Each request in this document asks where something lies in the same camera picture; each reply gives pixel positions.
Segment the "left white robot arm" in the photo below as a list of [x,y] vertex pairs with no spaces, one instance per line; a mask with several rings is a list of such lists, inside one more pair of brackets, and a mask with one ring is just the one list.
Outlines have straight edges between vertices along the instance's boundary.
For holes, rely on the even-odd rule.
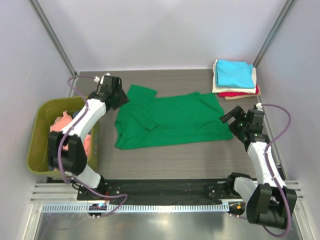
[[97,88],[88,96],[75,87],[73,91],[83,100],[84,106],[62,130],[51,131],[48,136],[48,162],[60,171],[66,184],[71,180],[88,189],[95,200],[106,194],[105,179],[88,164],[84,148],[86,136],[109,110],[116,110],[129,102],[123,90],[122,79],[109,73],[94,77]]

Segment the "green t shirt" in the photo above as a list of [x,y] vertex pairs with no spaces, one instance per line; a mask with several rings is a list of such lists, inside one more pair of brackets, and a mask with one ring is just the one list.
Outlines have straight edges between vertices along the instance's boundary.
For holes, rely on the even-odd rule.
[[148,147],[231,140],[233,134],[220,121],[224,110],[213,93],[192,92],[158,97],[157,91],[133,84],[115,120],[115,147]]

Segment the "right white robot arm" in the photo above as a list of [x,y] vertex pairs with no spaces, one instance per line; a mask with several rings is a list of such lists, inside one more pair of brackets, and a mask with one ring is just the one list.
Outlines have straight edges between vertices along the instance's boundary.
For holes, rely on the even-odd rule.
[[297,194],[287,187],[278,171],[272,156],[273,141],[263,133],[264,116],[263,105],[257,103],[248,111],[236,106],[219,118],[224,124],[234,118],[228,124],[229,130],[244,144],[257,179],[254,183],[248,175],[232,173],[228,176],[225,192],[231,198],[241,196],[249,223],[288,231]]

